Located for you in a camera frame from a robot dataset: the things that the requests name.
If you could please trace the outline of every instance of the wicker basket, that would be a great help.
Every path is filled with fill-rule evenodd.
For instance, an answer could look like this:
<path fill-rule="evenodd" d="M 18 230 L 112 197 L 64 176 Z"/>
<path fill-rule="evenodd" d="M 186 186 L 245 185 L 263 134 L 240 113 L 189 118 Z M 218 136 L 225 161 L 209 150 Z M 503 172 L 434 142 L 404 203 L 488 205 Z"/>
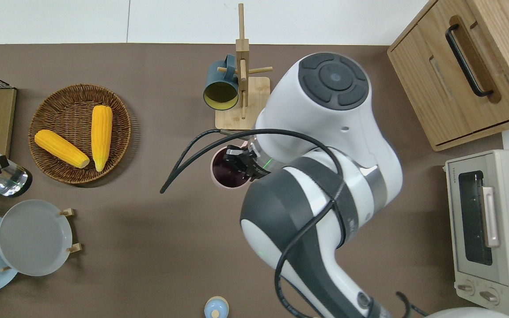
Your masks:
<path fill-rule="evenodd" d="M 91 159 L 91 112 L 96 105 L 106 105 L 113 111 L 113 130 L 109 159 L 103 171 L 95 171 Z M 34 135 L 41 129 L 50 129 L 68 140 L 91 160 L 83 169 L 65 163 L 34 142 Z M 95 181 L 119 164 L 131 139 L 131 118 L 123 101 L 109 89 L 92 84 L 65 87 L 47 97 L 29 127 L 29 148 L 38 168 L 46 175 L 71 185 Z"/>

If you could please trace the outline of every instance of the oven handle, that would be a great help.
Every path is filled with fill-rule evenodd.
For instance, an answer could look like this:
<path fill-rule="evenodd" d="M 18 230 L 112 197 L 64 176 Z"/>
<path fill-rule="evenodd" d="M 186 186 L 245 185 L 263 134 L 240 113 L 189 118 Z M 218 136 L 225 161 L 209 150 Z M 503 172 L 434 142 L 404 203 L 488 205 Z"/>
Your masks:
<path fill-rule="evenodd" d="M 479 187 L 479 197 L 482 210 L 482 227 L 484 229 L 484 243 L 487 247 L 499 247 L 498 224 L 494 205 L 494 188 Z"/>

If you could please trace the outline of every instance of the toaster oven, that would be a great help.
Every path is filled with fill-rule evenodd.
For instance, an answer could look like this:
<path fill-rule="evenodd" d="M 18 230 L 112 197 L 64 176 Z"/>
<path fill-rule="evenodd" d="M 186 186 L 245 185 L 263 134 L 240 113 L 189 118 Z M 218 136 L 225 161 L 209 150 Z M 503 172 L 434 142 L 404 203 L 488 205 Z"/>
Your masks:
<path fill-rule="evenodd" d="M 445 163 L 457 295 L 509 315 L 509 150 Z"/>

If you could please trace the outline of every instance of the oven window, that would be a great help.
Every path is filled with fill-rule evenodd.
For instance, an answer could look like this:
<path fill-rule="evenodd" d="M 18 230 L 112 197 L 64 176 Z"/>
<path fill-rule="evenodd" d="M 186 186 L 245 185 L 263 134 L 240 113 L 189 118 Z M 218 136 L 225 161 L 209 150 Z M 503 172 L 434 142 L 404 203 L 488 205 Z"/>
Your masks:
<path fill-rule="evenodd" d="M 483 186 L 482 171 L 459 174 L 461 214 L 467 260 L 492 265 L 492 250 L 484 243 L 482 208 L 478 188 Z"/>

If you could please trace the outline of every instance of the wooden drawer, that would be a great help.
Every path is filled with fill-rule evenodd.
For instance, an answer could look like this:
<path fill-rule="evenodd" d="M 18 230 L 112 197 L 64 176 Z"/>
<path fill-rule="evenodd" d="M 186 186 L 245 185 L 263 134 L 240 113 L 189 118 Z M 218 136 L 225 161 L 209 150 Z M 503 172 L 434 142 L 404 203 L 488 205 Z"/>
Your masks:
<path fill-rule="evenodd" d="M 430 1 L 388 56 L 434 150 L 509 129 L 509 1 Z"/>

